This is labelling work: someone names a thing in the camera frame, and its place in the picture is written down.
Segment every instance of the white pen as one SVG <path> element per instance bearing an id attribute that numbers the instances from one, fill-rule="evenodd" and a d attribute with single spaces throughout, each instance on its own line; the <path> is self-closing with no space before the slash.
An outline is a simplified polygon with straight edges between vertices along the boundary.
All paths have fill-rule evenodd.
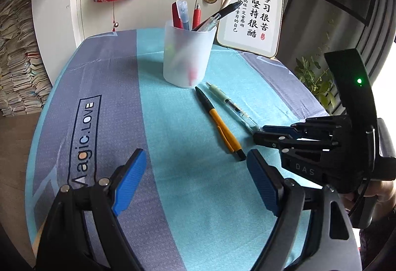
<path id="1" fill-rule="evenodd" d="M 253 134 L 256 131 L 261 130 L 260 126 L 254 121 L 249 115 L 244 112 L 240 107 L 238 107 L 231 99 L 228 97 L 223 91 L 221 91 L 217 86 L 206 82 L 209 90 L 213 92 L 213 94 L 219 98 L 222 102 L 224 102 L 234 113 L 238 115 L 239 118 L 242 119 L 242 122 L 248 128 L 248 130 Z"/>
<path id="2" fill-rule="evenodd" d="M 231 2 L 231 0 L 224 0 L 223 4 L 221 5 L 221 8 L 225 8 L 227 5 L 229 5 L 229 3 Z"/>

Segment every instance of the small bell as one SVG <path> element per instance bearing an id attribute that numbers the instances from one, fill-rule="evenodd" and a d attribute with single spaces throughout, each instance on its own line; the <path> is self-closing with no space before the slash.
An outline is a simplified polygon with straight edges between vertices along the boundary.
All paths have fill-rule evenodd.
<path id="1" fill-rule="evenodd" d="M 113 32 L 116 31 L 116 27 L 118 27 L 118 22 L 113 21 Z"/>

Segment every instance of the tablecloth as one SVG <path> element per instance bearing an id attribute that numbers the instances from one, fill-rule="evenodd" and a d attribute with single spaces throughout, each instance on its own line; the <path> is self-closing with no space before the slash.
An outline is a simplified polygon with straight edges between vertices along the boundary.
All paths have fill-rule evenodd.
<path id="1" fill-rule="evenodd" d="M 30 240 L 59 187 L 110 177 L 136 148 L 147 169 L 129 208 L 118 216 L 147 271 L 250 270 L 276 218 L 267 211 L 245 162 L 229 154 L 193 89 L 162 76 L 163 29 L 101 34 L 86 39 L 63 69 L 40 116 L 26 171 Z M 280 62 L 213 45 L 204 81 L 223 89 L 260 125 L 290 125 L 326 112 Z M 255 146 L 246 128 L 211 94 L 243 150 L 258 148 L 284 177 L 315 186 L 280 167 L 275 149 Z M 78 159 L 88 147 L 87 170 Z M 92 245 L 106 264 L 92 215 Z M 301 252 L 309 212 L 289 257 Z"/>

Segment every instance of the screw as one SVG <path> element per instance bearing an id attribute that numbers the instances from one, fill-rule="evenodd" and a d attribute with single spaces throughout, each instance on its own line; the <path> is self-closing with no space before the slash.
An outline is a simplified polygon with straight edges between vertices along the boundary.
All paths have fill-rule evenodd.
<path id="1" fill-rule="evenodd" d="M 326 185 L 326 187 L 330 190 L 330 192 L 334 192 L 334 188 L 331 185 Z"/>
<path id="2" fill-rule="evenodd" d="M 285 184 L 288 185 L 288 186 L 294 186 L 294 185 L 296 185 L 296 184 L 294 183 L 294 180 L 292 180 L 291 178 L 286 178 L 286 179 L 285 179 Z"/>
<path id="3" fill-rule="evenodd" d="M 99 180 L 99 185 L 100 186 L 107 186 L 108 184 L 110 184 L 110 180 L 108 178 L 106 178 L 106 177 L 101 178 Z"/>
<path id="4" fill-rule="evenodd" d="M 65 185 L 63 185 L 63 186 L 61 187 L 61 192 L 62 192 L 62 193 L 66 193 L 66 192 L 69 191 L 69 189 L 70 189 L 70 186 L 67 185 L 67 184 L 65 184 Z"/>

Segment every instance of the clear pen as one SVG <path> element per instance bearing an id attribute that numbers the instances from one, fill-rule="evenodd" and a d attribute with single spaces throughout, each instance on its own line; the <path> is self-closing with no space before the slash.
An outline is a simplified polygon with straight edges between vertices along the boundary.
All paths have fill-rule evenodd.
<path id="1" fill-rule="evenodd" d="M 189 9 L 187 7 L 187 2 L 182 0 L 177 0 L 176 7 L 177 7 L 177 12 L 179 13 L 181 23 L 183 25 L 183 29 L 189 31 L 190 30 Z"/>
<path id="2" fill-rule="evenodd" d="M 210 18 L 208 18 L 205 23 L 197 30 L 197 32 L 207 32 L 210 31 L 211 29 L 213 29 L 219 19 L 221 19 L 221 14 L 217 13 L 215 16 L 211 16 Z"/>
<path id="3" fill-rule="evenodd" d="M 261 130 L 260 126 L 254 121 L 249 115 L 244 112 L 240 107 L 238 107 L 223 91 L 221 91 L 217 86 L 206 82 L 208 88 L 212 93 L 218 97 L 221 101 L 223 101 L 234 113 L 238 115 L 239 118 L 242 119 L 242 122 L 249 129 L 249 131 L 253 134 L 256 131 Z"/>

